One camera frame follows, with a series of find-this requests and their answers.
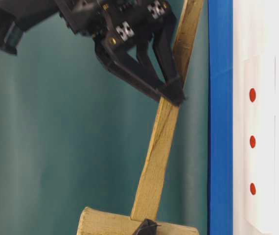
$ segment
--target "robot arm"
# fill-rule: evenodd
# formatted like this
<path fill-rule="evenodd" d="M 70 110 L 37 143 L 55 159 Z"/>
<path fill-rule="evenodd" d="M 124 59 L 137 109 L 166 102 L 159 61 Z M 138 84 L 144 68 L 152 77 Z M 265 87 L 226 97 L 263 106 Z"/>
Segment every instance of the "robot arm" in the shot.
<path fill-rule="evenodd" d="M 59 12 L 74 34 L 91 36 L 103 66 L 156 101 L 185 99 L 171 38 L 176 18 L 163 0 L 0 0 L 0 49 L 17 54 L 17 45 L 34 25 Z M 149 43 L 162 70 L 162 82 L 148 57 Z M 128 54 L 137 48 L 137 59 Z"/>

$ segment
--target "screw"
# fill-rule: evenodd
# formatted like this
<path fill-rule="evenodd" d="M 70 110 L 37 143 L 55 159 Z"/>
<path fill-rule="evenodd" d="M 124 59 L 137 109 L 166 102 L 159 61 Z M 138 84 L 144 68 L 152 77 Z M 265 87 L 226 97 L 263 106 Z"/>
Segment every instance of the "screw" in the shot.
<path fill-rule="evenodd" d="M 107 11 L 108 8 L 109 8 L 109 5 L 106 3 L 106 4 L 104 4 L 104 5 L 102 6 L 102 8 L 103 8 L 105 11 Z"/>
<path fill-rule="evenodd" d="M 116 44 L 116 39 L 113 38 L 113 37 L 111 37 L 111 38 L 109 39 L 109 42 L 110 42 L 112 45 L 115 45 L 115 44 Z"/>

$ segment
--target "wooden log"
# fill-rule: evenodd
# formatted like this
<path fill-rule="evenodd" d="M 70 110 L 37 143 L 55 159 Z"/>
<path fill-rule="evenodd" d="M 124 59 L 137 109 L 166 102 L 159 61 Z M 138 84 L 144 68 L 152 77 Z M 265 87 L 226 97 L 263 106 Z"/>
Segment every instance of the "wooden log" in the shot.
<path fill-rule="evenodd" d="M 203 2 L 204 0 L 185 0 L 181 14 L 173 53 L 183 83 L 186 80 Z M 179 107 L 161 98 L 131 213 L 132 220 L 156 220 L 178 114 Z"/>
<path fill-rule="evenodd" d="M 141 222 L 129 216 L 96 211 L 86 207 L 80 218 L 77 235 L 131 235 Z M 157 235 L 199 235 L 196 228 L 157 222 Z"/>

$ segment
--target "black clip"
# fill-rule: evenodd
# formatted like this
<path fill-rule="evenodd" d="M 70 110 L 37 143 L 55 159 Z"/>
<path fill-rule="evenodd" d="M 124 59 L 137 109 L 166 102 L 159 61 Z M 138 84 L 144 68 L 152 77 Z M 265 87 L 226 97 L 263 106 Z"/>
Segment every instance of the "black clip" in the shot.
<path fill-rule="evenodd" d="M 135 230 L 133 235 L 156 235 L 158 225 L 150 220 L 144 220 L 140 226 Z"/>

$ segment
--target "wooden block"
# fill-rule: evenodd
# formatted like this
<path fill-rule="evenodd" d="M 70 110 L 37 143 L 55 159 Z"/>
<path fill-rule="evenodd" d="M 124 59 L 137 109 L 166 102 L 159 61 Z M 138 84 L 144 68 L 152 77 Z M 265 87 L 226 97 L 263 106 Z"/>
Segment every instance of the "wooden block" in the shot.
<path fill-rule="evenodd" d="M 86 207 L 80 218 L 77 235 L 131 235 L 141 222 L 130 217 L 96 211 Z M 199 235 L 196 228 L 157 222 L 157 235 Z"/>
<path fill-rule="evenodd" d="M 183 82 L 192 54 L 199 16 L 204 0 L 185 0 L 174 43 L 174 58 Z M 144 169 L 136 193 L 131 219 L 156 220 L 164 176 L 179 108 L 161 98 Z"/>

